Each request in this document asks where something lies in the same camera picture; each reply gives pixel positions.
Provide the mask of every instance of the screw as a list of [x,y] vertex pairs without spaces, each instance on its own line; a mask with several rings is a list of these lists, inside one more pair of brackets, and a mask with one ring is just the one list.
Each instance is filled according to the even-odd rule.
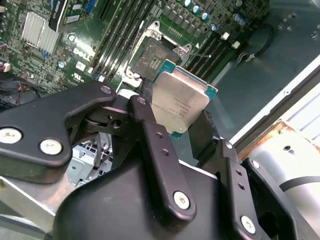
[[15,144],[22,139],[22,133],[17,129],[6,127],[0,130],[0,143]]
[[260,165],[259,165],[259,163],[257,163],[256,161],[252,161],[252,164],[253,164],[253,166],[256,168],[256,169],[259,169],[260,168]]
[[62,151],[62,145],[57,140],[46,139],[40,143],[40,149],[45,154],[57,155]]
[[181,191],[176,191],[173,195],[174,202],[178,205],[179,208],[186,210],[190,207],[190,201],[187,195]]
[[100,89],[102,92],[104,92],[106,94],[110,94],[112,92],[110,87],[108,87],[108,86],[102,86]]
[[249,233],[251,233],[251,234],[256,233],[256,227],[250,218],[248,218],[247,216],[242,216],[241,223],[242,223],[243,227],[245,228],[245,230],[247,230]]
[[230,142],[226,141],[225,145],[228,147],[228,149],[232,149],[232,144]]
[[285,96],[288,96],[288,95],[290,95],[290,91],[288,91],[288,90],[285,90],[284,92],[283,92],[283,95],[285,95]]
[[146,105],[146,100],[144,100],[142,97],[138,97],[137,100],[139,103]]

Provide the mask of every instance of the black cable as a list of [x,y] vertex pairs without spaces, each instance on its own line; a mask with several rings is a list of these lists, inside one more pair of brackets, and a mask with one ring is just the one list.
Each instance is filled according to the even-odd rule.
[[270,47],[271,43],[275,38],[275,28],[272,25],[265,23],[261,26],[261,28],[269,29],[269,36],[264,46],[254,54],[256,57],[262,55]]
[[269,23],[264,23],[260,26],[259,29],[269,29],[268,39],[266,40],[265,44],[260,50],[258,50],[255,53],[249,53],[249,52],[240,53],[235,65],[238,65],[242,61],[249,62],[256,57],[261,56],[270,47],[271,43],[275,38],[275,28]]
[[95,137],[96,142],[96,154],[94,158],[94,166],[96,168],[100,167],[101,165],[101,156],[102,156],[102,147],[101,147],[101,136],[100,133],[98,133]]
[[104,154],[106,154],[106,156],[104,156],[102,159],[101,159],[101,164],[105,162],[105,160],[107,160],[109,157],[110,157],[110,152],[107,153],[110,148],[111,148],[111,139],[109,137],[108,134],[106,134],[106,139],[108,141],[108,147],[106,148],[106,150],[103,151]]

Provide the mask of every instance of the dimm slot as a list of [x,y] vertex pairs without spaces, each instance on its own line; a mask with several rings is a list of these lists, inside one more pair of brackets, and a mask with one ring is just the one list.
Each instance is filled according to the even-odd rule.
[[141,24],[141,21],[143,19],[145,19],[147,17],[147,15],[149,14],[149,12],[152,9],[152,6],[155,4],[155,0],[154,1],[148,1],[148,5],[144,7],[144,11],[141,11],[138,20],[136,21],[136,24],[134,26],[134,31],[132,31],[130,33],[130,37],[126,37],[125,42],[124,42],[124,46],[119,50],[118,53],[118,61],[115,65],[115,67],[113,67],[113,69],[111,70],[111,74],[109,75],[109,78],[113,78],[114,75],[117,73],[118,68],[120,67],[120,65],[122,64],[122,62],[124,61],[124,59],[126,58],[126,56],[128,55],[128,53],[130,53],[130,51],[132,50],[132,48],[134,47],[134,40],[136,38],[136,35],[138,34],[138,30],[139,30],[139,26]]
[[221,61],[224,59],[224,57],[227,55],[227,53],[230,51],[229,47],[224,47],[223,50],[219,52],[219,54],[215,57],[214,61],[210,64],[206,72],[204,72],[201,75],[201,78],[205,81],[208,80],[208,77],[212,74],[212,72],[215,70],[215,68],[221,63]]
[[113,2],[114,2],[114,0],[107,0],[107,2],[104,4],[104,7],[101,8],[101,11],[99,12],[99,19],[101,21],[106,20],[108,14],[110,12],[110,9],[112,7]]
[[122,43],[124,41],[124,38],[128,38],[128,31],[132,30],[134,19],[137,18],[137,15],[139,14],[139,11],[141,10],[141,7],[144,6],[146,0],[140,0],[138,3],[131,7],[131,12],[127,14],[127,18],[123,21],[124,25],[120,28],[122,29],[119,33],[118,37],[115,38],[111,44],[111,47],[107,53],[107,60],[105,64],[103,64],[103,67],[100,71],[100,74],[104,74],[105,72],[109,72],[111,67],[114,65],[114,62],[116,60],[117,53],[119,52],[120,46],[122,46]]
[[121,10],[121,16],[117,20],[115,26],[111,28],[111,34],[109,34],[105,39],[105,44],[103,46],[102,53],[100,54],[100,58],[102,58],[102,60],[100,61],[100,64],[97,66],[99,72],[102,72],[101,69],[105,68],[104,66],[106,64],[106,61],[110,57],[110,50],[112,49],[113,44],[119,35],[120,29],[125,26],[126,19],[130,17],[132,11],[134,10],[134,8],[132,8],[133,4],[135,4],[135,0],[129,0],[129,2],[126,4],[126,8]]

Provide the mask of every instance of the motherboard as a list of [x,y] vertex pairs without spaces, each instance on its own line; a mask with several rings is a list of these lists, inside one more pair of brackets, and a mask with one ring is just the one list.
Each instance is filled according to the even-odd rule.
[[50,94],[135,90],[166,60],[211,83],[268,12],[268,0],[0,0],[0,69]]

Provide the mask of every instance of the electronic component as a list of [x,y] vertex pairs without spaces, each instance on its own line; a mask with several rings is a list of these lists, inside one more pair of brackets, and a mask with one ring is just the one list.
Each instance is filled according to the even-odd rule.
[[52,74],[50,73],[47,73],[46,76],[45,76],[45,79],[49,82],[52,82],[54,79],[55,79],[55,76],[53,76]]
[[238,49],[238,48],[240,47],[240,42],[235,41],[235,42],[231,45],[231,47],[233,47],[234,49]]
[[58,33],[49,28],[48,22],[44,18],[34,12],[28,12],[22,40],[51,55],[58,40]]
[[92,12],[92,10],[93,10],[93,8],[94,8],[94,6],[95,6],[95,3],[96,3],[96,0],[89,0],[88,6],[87,6],[86,9],[85,9],[85,12],[86,12],[87,14],[89,14],[89,13]]
[[199,6],[195,5],[192,9],[192,11],[196,14],[197,12],[199,12]]
[[10,70],[11,70],[11,64],[6,62],[6,63],[3,65],[3,72],[4,72],[4,73],[7,73],[7,72],[9,72]]
[[214,32],[217,31],[217,30],[218,30],[217,25],[212,24],[212,25],[211,25],[211,30],[214,31]]
[[230,37],[230,33],[228,33],[228,32],[225,32],[224,34],[221,35],[221,39],[222,39],[222,40],[225,40],[225,41],[226,41],[229,37]]
[[152,110],[168,133],[181,136],[218,90],[166,60],[154,79]]
[[66,67],[67,63],[65,61],[59,61],[58,62],[58,67],[61,69],[64,69]]
[[191,4],[191,0],[184,0],[184,5],[185,5],[186,7],[189,7],[190,4]]
[[202,20],[207,20],[208,17],[209,17],[208,13],[206,12],[202,13],[202,16],[201,16]]
[[86,11],[82,11],[84,0],[56,0],[51,12],[49,27],[55,32],[59,32],[62,30],[62,26],[77,22],[85,13],[90,13],[95,5],[94,2],[95,0],[90,0]]

